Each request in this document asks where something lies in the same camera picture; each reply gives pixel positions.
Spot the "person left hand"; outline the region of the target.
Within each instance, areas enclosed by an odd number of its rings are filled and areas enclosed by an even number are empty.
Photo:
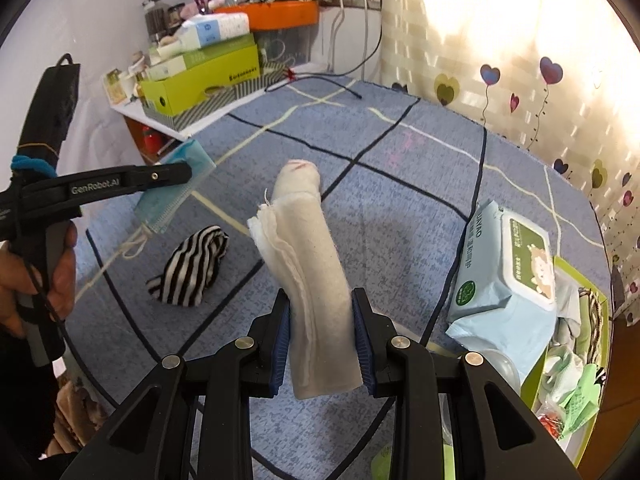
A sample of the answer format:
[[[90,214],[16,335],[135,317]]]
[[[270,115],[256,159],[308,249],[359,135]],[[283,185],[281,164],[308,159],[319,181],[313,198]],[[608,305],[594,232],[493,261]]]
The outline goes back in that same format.
[[[76,255],[77,229],[71,223],[67,229],[64,252],[52,275],[52,284],[48,300],[60,318],[67,318],[73,311],[76,288]],[[17,294],[35,295],[36,289],[29,277],[24,261],[9,251],[7,242],[1,243],[1,327],[18,338],[25,338],[26,333],[21,317],[18,315]]]

